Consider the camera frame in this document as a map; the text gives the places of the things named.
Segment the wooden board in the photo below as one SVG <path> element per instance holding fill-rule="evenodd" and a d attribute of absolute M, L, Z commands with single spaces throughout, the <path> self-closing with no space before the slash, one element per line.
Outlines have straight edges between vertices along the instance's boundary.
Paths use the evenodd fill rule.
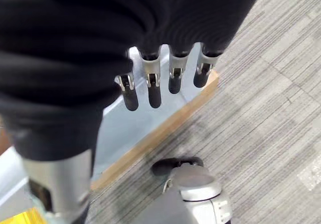
<path fill-rule="evenodd" d="M 101 177 L 92 183 L 91 188 L 95 190 L 109 185 L 137 159 L 150 153 L 167 136 L 175 132 L 197 109 L 212 98 L 217 88 L 218 80 L 219 76 L 217 72 L 213 71 L 209 76 L 206 86 L 198 96 L 170 116 L 157 129 L 149 133 L 134 148 L 105 170 Z"/>
<path fill-rule="evenodd" d="M 0 127 L 0 155 L 10 147 L 5 129 Z"/>

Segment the gray carpet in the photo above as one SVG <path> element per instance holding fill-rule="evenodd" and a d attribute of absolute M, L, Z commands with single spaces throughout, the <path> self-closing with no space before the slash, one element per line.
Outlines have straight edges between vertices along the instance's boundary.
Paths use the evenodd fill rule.
<path fill-rule="evenodd" d="M 222 181 L 233 224 L 321 223 L 321 0 L 258 0 L 217 70 L 210 102 L 92 194 L 89 223 L 130 223 L 161 193 L 150 166 L 180 155 Z"/>

